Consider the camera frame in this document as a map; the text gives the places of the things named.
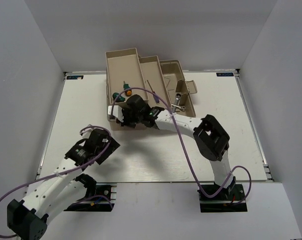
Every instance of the green screwdriver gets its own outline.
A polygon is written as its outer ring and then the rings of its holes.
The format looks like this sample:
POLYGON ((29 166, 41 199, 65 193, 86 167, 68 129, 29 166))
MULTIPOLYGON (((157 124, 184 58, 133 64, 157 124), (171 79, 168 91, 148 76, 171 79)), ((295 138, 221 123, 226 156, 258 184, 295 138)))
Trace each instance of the green screwdriver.
MULTIPOLYGON (((117 96, 119 96, 119 93, 118 93, 118 92, 113 93, 113 94, 112 94, 113 100, 115 100, 117 96)), ((116 100, 117 103, 118 103, 118 102, 119 102, 119 103, 122 103, 122 102, 124 102, 124 101, 125 101, 125 97, 122 97, 122 96, 119 96, 119 97, 117 98, 117 100, 116 100)))

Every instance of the metal socket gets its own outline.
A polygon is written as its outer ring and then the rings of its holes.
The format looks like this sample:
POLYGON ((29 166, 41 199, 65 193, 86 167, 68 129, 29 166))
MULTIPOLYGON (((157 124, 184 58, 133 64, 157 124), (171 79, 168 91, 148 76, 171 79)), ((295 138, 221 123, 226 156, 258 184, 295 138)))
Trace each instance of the metal socket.
POLYGON ((180 100, 181 100, 181 95, 179 93, 177 93, 175 95, 175 101, 174 101, 174 104, 175 106, 172 107, 172 113, 175 113, 176 111, 176 106, 178 106, 178 104, 180 103, 180 100))

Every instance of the white table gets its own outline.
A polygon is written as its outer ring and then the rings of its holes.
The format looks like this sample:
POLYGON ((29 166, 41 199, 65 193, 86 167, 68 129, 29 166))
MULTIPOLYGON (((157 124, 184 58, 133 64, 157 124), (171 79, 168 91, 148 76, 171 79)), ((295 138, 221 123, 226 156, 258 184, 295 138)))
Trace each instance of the white table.
MULTIPOLYGON (((197 117, 214 115, 230 135, 231 167, 243 165, 253 180, 266 180, 262 156, 235 78, 216 77, 213 72, 190 72, 185 73, 185 77, 197 85, 198 93, 192 95, 197 117)), ((50 174, 81 139, 81 128, 88 124, 109 128, 105 79, 105 74, 89 74, 83 79, 66 80, 46 149, 42 177, 50 174)), ((111 133, 121 147, 102 165, 94 164, 85 170, 97 182, 194 181, 175 133, 156 129, 111 133)), ((199 180, 213 181, 211 166, 199 153, 194 140, 187 136, 183 139, 199 180)), ((248 179, 242 170, 237 170, 235 176, 239 181, 248 179)))
POLYGON ((281 183, 253 183, 248 212, 200 213, 195 183, 119 183, 112 212, 62 212, 41 240, 290 240, 301 234, 281 183))

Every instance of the toolbox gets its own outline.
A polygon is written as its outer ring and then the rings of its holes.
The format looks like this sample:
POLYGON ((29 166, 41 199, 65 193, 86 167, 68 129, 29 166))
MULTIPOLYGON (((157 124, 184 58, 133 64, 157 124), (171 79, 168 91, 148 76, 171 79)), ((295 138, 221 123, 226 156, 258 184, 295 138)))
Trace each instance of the toolbox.
MULTIPOLYGON (((145 88, 154 91, 158 96, 171 106, 176 98, 176 94, 181 95, 176 113, 188 117, 196 117, 194 106, 190 94, 197 93, 194 81, 185 81, 185 77, 178 60, 159 61, 157 56, 139 57, 137 49, 125 49, 106 52, 107 74, 106 92, 107 106, 113 104, 113 94, 123 91, 123 85, 130 87, 145 88)), ((132 90, 132 95, 140 95, 151 107, 163 107, 162 102, 157 102, 153 95, 138 89, 132 90)), ((126 100, 129 96, 122 94, 125 98, 116 105, 126 108, 126 100)), ((112 130, 130 129, 118 127, 115 119, 108 115, 112 130)), ((143 125, 138 124, 135 129, 144 129, 143 125)))

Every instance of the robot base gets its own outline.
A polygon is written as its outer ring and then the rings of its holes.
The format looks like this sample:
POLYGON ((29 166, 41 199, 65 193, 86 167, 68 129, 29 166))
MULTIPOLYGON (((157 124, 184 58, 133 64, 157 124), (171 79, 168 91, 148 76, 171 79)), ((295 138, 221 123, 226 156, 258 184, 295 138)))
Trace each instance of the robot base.
MULTIPOLYGON (((215 184, 201 185, 208 194, 216 192, 219 186, 215 184)), ((229 195, 225 195, 221 191, 214 198, 205 197, 199 190, 201 213, 235 213, 247 212, 246 202, 236 204, 245 196, 243 185, 235 184, 229 195)))

